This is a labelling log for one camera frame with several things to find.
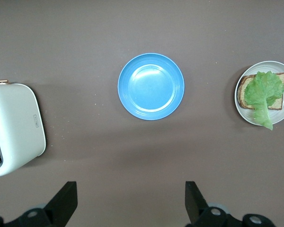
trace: plate rim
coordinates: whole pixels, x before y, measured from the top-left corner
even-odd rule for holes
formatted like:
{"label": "plate rim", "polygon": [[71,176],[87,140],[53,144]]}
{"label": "plate rim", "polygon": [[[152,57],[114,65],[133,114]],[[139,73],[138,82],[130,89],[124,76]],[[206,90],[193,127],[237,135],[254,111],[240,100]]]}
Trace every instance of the plate rim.
{"label": "plate rim", "polygon": [[[240,78],[239,78],[239,80],[238,80],[238,82],[237,82],[237,84],[236,84],[236,88],[235,88],[235,92],[234,92],[235,105],[236,105],[237,111],[239,112],[239,114],[241,115],[241,117],[242,117],[244,120],[246,120],[247,122],[249,122],[250,124],[257,125],[257,126],[262,126],[262,125],[250,121],[250,120],[247,119],[247,118],[241,113],[241,111],[239,110],[239,109],[243,109],[243,108],[239,105],[238,98],[237,98],[237,93],[238,93],[239,84],[240,84],[242,78],[243,78],[244,76],[246,76],[246,73],[247,73],[251,68],[254,68],[255,66],[257,66],[257,65],[259,65],[259,64],[263,64],[263,63],[277,63],[277,64],[280,64],[280,65],[282,65],[282,66],[284,67],[284,63],[281,63],[281,62],[279,62],[279,61],[261,61],[261,62],[258,62],[258,63],[256,63],[256,64],[250,66],[248,69],[246,69],[246,70],[242,73],[242,75],[240,76]],[[281,118],[281,119],[278,120],[278,121],[273,122],[272,124],[279,123],[279,122],[282,121],[282,120],[284,120],[284,117]]]}
{"label": "plate rim", "polygon": [[[160,56],[160,57],[163,57],[164,59],[170,61],[173,66],[176,67],[177,71],[178,71],[178,75],[179,75],[179,78],[180,78],[180,82],[181,82],[181,87],[182,87],[182,90],[183,92],[181,93],[177,93],[177,94],[180,94],[180,95],[176,95],[178,96],[179,98],[179,101],[178,103],[175,105],[175,107],[169,111],[167,114],[162,114],[161,116],[158,116],[158,117],[149,117],[152,113],[159,113],[160,111],[155,111],[155,112],[150,112],[149,114],[137,114],[137,112],[135,111],[131,111],[129,108],[127,108],[128,105],[125,105],[125,103],[123,102],[123,99],[121,98],[121,95],[120,95],[120,78],[121,76],[123,75],[123,71],[126,69],[126,67],[131,63],[133,62],[135,59],[139,58],[139,57],[142,57],[142,56],[145,56],[145,55],[155,55],[155,56]],[[132,59],[130,59],[125,65],[124,67],[122,68],[120,74],[119,74],[119,78],[118,78],[118,84],[117,84],[117,88],[118,88],[118,96],[119,96],[119,99],[123,105],[123,107],[133,116],[139,118],[139,119],[142,119],[142,120],[147,120],[147,121],[155,121],[155,120],[160,120],[162,118],[165,118],[169,115],[171,115],[178,107],[179,105],[181,104],[182,102],[182,99],[183,99],[183,96],[184,96],[184,92],[185,92],[185,81],[184,81],[184,77],[183,77],[183,73],[181,71],[181,69],[179,68],[179,66],[169,57],[163,55],[163,54],[160,54],[160,53],[155,53],[155,52],[148,52],[148,53],[142,53],[142,54],[139,54],[135,57],[133,57]]]}

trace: white toaster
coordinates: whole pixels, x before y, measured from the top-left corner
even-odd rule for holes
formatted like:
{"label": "white toaster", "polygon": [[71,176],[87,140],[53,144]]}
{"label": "white toaster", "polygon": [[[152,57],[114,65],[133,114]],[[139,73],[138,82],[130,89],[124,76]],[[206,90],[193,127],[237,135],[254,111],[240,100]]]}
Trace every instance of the white toaster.
{"label": "white toaster", "polygon": [[45,147],[34,92],[26,85],[0,80],[0,176],[41,155]]}

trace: lettuce leaf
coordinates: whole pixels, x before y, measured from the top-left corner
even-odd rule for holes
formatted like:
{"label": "lettuce leaf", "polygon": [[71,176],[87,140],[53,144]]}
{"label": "lettuce leaf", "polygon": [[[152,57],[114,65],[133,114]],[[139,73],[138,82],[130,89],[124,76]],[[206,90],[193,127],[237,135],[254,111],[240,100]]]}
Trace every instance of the lettuce leaf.
{"label": "lettuce leaf", "polygon": [[258,124],[272,130],[273,125],[269,117],[268,107],[276,99],[281,98],[284,84],[280,78],[271,71],[258,72],[255,78],[246,86],[244,99],[248,105],[255,108],[254,118]]}

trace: bread slice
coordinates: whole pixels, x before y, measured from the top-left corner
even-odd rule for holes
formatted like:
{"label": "bread slice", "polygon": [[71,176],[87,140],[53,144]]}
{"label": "bread slice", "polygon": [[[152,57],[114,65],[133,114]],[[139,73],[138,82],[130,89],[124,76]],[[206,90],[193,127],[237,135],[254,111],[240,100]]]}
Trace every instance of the bread slice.
{"label": "bread slice", "polygon": [[[284,84],[284,72],[276,73],[276,75],[280,78],[280,80]],[[242,80],[240,82],[237,97],[238,97],[239,105],[244,109],[251,109],[251,110],[254,109],[251,105],[247,105],[247,103],[245,102],[245,99],[244,99],[244,95],[245,95],[245,88],[254,79],[255,76],[256,75],[244,76],[244,77],[242,77]],[[282,95],[281,98],[278,98],[274,102],[274,104],[269,106],[268,109],[270,109],[270,110],[282,110],[282,107],[283,107],[283,95]]]}

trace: silver bolt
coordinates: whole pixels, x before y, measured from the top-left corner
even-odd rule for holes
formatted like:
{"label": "silver bolt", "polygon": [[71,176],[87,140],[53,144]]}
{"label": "silver bolt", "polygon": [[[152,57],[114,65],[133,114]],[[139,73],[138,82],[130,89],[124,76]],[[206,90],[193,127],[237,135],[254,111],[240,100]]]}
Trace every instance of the silver bolt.
{"label": "silver bolt", "polygon": [[28,215],[27,215],[27,217],[28,218],[32,218],[32,217],[34,217],[34,216],[36,216],[37,215],[37,212],[36,211],[32,211],[32,212],[30,212]]}
{"label": "silver bolt", "polygon": [[251,222],[253,222],[253,223],[255,223],[255,224],[262,224],[261,219],[259,219],[259,218],[256,217],[256,216],[251,216],[251,217],[249,217],[249,220],[251,220]]}
{"label": "silver bolt", "polygon": [[221,215],[221,211],[219,211],[219,210],[216,209],[216,208],[213,208],[213,209],[211,210],[211,213],[212,213],[213,215],[216,215],[216,216]]}

